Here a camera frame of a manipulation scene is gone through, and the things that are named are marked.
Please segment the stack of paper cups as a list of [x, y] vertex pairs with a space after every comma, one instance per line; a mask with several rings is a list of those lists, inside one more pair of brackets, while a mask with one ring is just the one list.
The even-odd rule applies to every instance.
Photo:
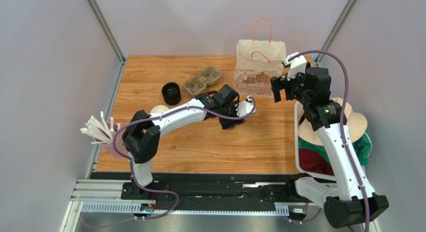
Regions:
[[157, 105], [155, 107], [153, 107], [150, 111], [150, 114], [155, 114], [155, 113], [162, 113], [169, 110], [169, 108], [165, 105]]

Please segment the paper takeout bag orange handles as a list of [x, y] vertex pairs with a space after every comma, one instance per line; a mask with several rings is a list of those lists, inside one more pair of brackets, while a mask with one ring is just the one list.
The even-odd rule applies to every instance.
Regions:
[[[262, 20], [267, 21], [269, 26], [267, 40], [255, 39], [256, 26]], [[282, 75], [282, 61], [286, 56], [286, 44], [272, 40], [272, 25], [269, 19], [258, 19], [252, 27], [251, 39], [240, 39], [237, 42], [234, 89], [244, 95], [272, 98], [270, 79]]]

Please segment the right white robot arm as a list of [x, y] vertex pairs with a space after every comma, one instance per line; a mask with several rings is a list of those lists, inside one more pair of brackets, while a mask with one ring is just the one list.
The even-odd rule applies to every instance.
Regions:
[[364, 174], [354, 151], [344, 114], [344, 103], [330, 96], [331, 76], [325, 68], [310, 67], [294, 77], [285, 74], [272, 77], [274, 101], [281, 101], [281, 90], [287, 100], [297, 100], [303, 107], [304, 118], [310, 123], [328, 155], [337, 189], [333, 190], [306, 173], [295, 175], [293, 184], [301, 197], [320, 206], [329, 224], [335, 228], [369, 224], [381, 215], [389, 202], [385, 195], [376, 194]]

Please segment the single brown paper cup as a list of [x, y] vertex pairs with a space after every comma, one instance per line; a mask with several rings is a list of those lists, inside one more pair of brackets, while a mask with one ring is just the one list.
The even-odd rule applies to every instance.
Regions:
[[235, 128], [237, 128], [238, 127], [238, 125], [236, 125], [236, 126], [230, 126], [230, 127], [228, 127], [227, 129], [226, 129], [226, 131], [232, 131], [232, 130], [234, 130]]

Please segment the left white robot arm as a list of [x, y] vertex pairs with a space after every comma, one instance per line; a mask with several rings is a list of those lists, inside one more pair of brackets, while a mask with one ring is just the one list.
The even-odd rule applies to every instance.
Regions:
[[160, 139], [170, 132], [192, 123], [218, 118], [222, 130], [231, 130], [245, 123], [245, 119], [256, 113], [256, 100], [248, 96], [241, 100], [239, 93], [230, 85], [218, 91], [196, 95], [180, 106], [162, 112], [136, 112], [129, 124], [117, 131], [127, 153], [131, 181], [136, 188], [148, 193], [159, 193], [150, 189], [154, 178], [152, 159], [158, 152]]

